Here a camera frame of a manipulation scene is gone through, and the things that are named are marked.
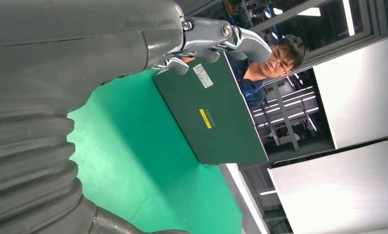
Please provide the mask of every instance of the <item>laptop lid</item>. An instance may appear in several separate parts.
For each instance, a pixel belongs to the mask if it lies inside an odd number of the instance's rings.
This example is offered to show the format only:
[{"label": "laptop lid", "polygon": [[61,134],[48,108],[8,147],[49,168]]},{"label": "laptop lid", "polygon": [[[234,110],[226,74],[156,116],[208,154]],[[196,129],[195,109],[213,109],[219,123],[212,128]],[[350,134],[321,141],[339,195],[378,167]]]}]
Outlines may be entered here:
[{"label": "laptop lid", "polygon": [[225,54],[216,63],[196,59],[181,76],[154,81],[202,164],[261,163],[267,156]]}]

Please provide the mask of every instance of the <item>green cloth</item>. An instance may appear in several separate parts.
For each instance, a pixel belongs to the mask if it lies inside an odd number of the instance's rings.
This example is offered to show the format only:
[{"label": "green cloth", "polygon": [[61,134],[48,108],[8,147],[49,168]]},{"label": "green cloth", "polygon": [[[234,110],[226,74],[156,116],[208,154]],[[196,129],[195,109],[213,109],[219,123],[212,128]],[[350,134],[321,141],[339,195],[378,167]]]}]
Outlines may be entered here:
[{"label": "green cloth", "polygon": [[117,78],[69,114],[84,195],[145,232],[240,234],[242,213],[221,172],[198,163],[153,75]]}]

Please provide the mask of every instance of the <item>bolt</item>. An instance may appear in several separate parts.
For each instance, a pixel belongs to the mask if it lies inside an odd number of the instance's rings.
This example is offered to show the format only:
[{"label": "bolt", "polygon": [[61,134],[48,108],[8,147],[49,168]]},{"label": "bolt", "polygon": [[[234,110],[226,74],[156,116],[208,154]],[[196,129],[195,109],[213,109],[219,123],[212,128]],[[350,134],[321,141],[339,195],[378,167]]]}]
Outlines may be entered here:
[{"label": "bolt", "polygon": [[183,23],[182,23],[182,29],[183,29],[184,31],[189,31],[189,30],[191,30],[191,29],[192,29],[192,23],[189,22],[189,21],[183,22]]},{"label": "bolt", "polygon": [[231,34],[232,34],[232,28],[231,28],[231,25],[230,25],[229,23],[224,22],[224,23],[223,23],[222,29],[223,29],[223,35],[224,35],[225,37],[230,37],[230,36],[231,36]]}]

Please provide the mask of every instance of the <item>white wall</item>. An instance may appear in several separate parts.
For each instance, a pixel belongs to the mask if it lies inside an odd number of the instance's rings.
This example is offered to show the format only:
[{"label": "white wall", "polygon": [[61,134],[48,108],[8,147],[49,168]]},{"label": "white wall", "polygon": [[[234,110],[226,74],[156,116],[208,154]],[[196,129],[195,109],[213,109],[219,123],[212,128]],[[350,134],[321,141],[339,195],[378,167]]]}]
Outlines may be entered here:
[{"label": "white wall", "polygon": [[313,69],[335,147],[388,136],[388,39]]},{"label": "white wall", "polygon": [[388,228],[388,140],[270,173],[295,234]]},{"label": "white wall", "polygon": [[357,234],[388,234],[388,229],[381,229],[381,230],[377,230],[377,231],[357,233]]}]

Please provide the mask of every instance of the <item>yellow sticker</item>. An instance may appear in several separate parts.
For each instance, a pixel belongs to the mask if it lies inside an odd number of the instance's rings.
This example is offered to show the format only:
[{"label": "yellow sticker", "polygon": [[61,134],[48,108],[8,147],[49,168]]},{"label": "yellow sticker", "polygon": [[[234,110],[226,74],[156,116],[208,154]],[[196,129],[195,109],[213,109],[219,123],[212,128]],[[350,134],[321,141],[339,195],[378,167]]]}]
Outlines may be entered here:
[{"label": "yellow sticker", "polygon": [[211,124],[209,123],[209,120],[208,120],[204,110],[200,109],[200,113],[203,116],[203,119],[204,119],[205,124],[207,125],[207,128],[210,129],[211,128]]}]

